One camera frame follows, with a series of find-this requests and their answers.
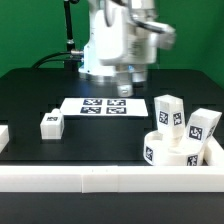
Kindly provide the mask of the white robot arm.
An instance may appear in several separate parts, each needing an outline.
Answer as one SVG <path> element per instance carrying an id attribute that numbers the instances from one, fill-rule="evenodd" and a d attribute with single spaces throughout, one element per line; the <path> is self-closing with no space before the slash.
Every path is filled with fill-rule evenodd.
<path id="1" fill-rule="evenodd" d="M 88 0 L 90 38 L 80 75 L 97 83 L 112 82 L 129 97 L 147 80 L 147 66 L 157 50 L 169 50 L 176 30 L 156 20 L 154 0 Z"/>

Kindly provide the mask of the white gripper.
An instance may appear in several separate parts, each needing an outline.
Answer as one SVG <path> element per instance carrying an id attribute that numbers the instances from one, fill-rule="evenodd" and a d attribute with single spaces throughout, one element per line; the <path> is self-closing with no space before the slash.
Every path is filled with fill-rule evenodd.
<path id="1" fill-rule="evenodd" d="M 134 83 L 147 79 L 158 48 L 169 50 L 175 43 L 176 30 L 155 19 L 154 6 L 106 6 L 95 15 L 97 75 L 116 74 L 120 97 L 133 95 L 132 77 Z"/>

